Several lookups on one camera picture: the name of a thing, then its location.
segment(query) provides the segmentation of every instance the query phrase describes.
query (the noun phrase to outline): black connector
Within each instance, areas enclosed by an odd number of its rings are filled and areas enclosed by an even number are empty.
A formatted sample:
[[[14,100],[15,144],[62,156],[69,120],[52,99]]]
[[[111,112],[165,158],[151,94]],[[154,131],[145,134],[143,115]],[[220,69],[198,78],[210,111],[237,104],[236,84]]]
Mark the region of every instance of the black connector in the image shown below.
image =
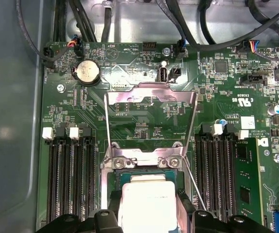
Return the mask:
[[[157,42],[143,42],[143,51],[156,51]]]
[[[181,60],[186,56],[186,44],[184,40],[179,40],[175,45],[175,57]]]
[[[267,85],[267,79],[263,75],[247,74],[240,78],[240,84],[262,84]]]
[[[50,58],[54,57],[54,51],[50,47],[44,47],[43,54]],[[55,69],[54,62],[44,60],[43,65],[48,69]]]
[[[160,67],[158,70],[158,82],[166,83],[168,81],[168,73],[166,67]]]
[[[168,80],[176,80],[179,76],[181,76],[181,68],[173,67],[169,72]]]
[[[250,43],[248,40],[243,40],[239,45],[236,46],[237,52],[251,52]]]

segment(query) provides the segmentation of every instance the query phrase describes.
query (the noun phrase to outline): capacitor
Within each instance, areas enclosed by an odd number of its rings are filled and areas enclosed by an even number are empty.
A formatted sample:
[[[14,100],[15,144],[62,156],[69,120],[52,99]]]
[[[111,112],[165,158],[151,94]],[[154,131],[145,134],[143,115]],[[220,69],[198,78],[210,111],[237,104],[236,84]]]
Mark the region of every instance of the capacitor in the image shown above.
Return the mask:
[[[222,127],[225,127],[225,125],[227,124],[228,122],[224,119],[217,119],[215,120],[215,124],[221,124]]]
[[[72,68],[72,76],[84,86],[94,86],[100,81],[100,68],[92,60],[85,60]]]
[[[279,114],[279,104],[271,105],[268,108],[267,113],[271,116],[278,115]]]

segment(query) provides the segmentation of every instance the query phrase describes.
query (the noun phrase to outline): white connector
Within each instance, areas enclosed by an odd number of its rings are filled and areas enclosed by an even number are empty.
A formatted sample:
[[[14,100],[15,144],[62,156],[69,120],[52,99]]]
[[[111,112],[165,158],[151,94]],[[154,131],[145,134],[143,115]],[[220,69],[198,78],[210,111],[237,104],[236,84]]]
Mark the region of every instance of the white connector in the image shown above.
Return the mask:
[[[211,131],[212,136],[223,134],[222,124],[214,124]]]
[[[53,128],[44,127],[42,130],[42,137],[46,140],[53,140],[54,139]]]
[[[239,130],[237,137],[239,140],[243,140],[249,137],[249,130]]]
[[[70,127],[69,137],[73,140],[79,140],[79,128],[78,127]]]

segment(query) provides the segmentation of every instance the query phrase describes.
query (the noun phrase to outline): gray metal surface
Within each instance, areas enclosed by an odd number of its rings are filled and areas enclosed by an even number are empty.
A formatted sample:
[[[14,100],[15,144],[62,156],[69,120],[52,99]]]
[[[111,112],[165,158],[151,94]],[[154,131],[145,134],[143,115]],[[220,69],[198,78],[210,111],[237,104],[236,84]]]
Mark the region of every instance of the gray metal surface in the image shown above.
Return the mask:
[[[38,47],[50,41],[54,0],[22,0],[26,26]],[[82,0],[95,24],[100,40],[104,9],[102,0]],[[110,41],[175,42],[179,38],[174,25],[154,3],[143,0],[117,0],[114,4]],[[199,43],[196,0],[181,0],[182,12]],[[268,16],[279,11],[279,0],[262,8]],[[208,10],[208,26],[217,42],[245,34],[259,26],[244,7],[244,0],[218,0]],[[68,10],[67,32],[78,32]],[[262,44],[278,41],[267,30],[259,39]],[[36,182],[39,138],[39,103],[41,67],[26,46],[17,26],[15,5],[0,0],[0,233],[32,233],[35,228]]]
[[[100,41],[104,22],[102,0],[82,0],[81,2],[89,18],[95,24],[96,37]],[[197,5],[195,5],[197,2],[198,0],[179,0],[181,11],[192,35],[198,43],[206,44],[200,32]],[[260,26],[251,16],[249,9],[245,7],[245,0],[216,0],[216,2],[207,11],[207,24],[217,43],[240,37]],[[268,17],[279,12],[279,0],[271,0],[269,3],[260,2],[259,6]],[[67,22],[69,21],[73,22],[70,8],[67,13]],[[67,26],[69,39],[74,33],[79,33],[76,24],[69,23]],[[168,43],[176,42],[179,37],[175,26],[158,8],[154,0],[151,3],[143,3],[143,0],[115,1],[109,41]],[[279,37],[270,29],[256,38],[261,40],[261,45],[279,44]]]
[[[22,2],[35,44],[49,40],[52,1],[45,0],[46,7],[43,0]],[[17,26],[14,1],[0,0],[0,233],[35,228],[42,75],[37,66]]]

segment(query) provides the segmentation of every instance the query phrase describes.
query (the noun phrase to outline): ram slot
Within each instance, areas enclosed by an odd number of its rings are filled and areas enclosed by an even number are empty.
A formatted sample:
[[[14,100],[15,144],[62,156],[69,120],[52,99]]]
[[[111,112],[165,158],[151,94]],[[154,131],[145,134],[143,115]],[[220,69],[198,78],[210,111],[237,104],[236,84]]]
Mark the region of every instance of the ram slot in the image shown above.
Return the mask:
[[[73,159],[73,214],[81,218],[82,201],[82,145],[74,145]]]
[[[67,140],[64,145],[60,146],[60,214],[69,214],[70,205],[70,141]]]
[[[227,205],[226,205],[226,189],[225,189],[225,182],[226,182],[226,167],[227,167],[227,158],[224,154],[224,142],[223,140],[215,141],[216,151],[218,153],[218,160],[219,160],[219,202],[220,202],[220,216],[219,219],[223,222],[227,221]]]
[[[58,198],[58,146],[49,146],[49,173],[48,173],[48,200],[47,200],[47,223],[56,218]]]
[[[230,189],[230,202],[231,202],[231,211],[232,215],[237,214],[236,212],[236,199],[235,199],[235,166],[234,166],[234,158],[236,158],[236,147],[234,146],[234,141],[228,141],[228,166],[229,166],[229,189]]]
[[[86,167],[87,167],[87,194],[85,205],[85,218],[94,210],[95,206],[95,152],[94,142],[91,141],[86,145]]]
[[[231,207],[232,207],[232,200],[231,200],[231,167],[229,164],[229,142],[228,140],[223,141],[223,170],[224,170],[224,194],[225,194],[225,208],[226,208],[226,215],[225,220],[228,219],[228,216],[231,215]]]
[[[220,216],[220,200],[219,200],[219,160],[218,153],[215,148],[215,143],[209,141],[209,156],[212,158],[213,162],[213,195],[212,199],[214,200],[213,213],[216,216]]]
[[[205,176],[205,170],[206,170],[206,164],[205,164],[205,158],[207,157],[206,152],[206,141],[202,141],[199,139],[196,143],[196,174],[197,174],[197,187],[201,193],[201,197],[204,201],[205,206],[207,206],[207,199],[206,199],[206,176]]]

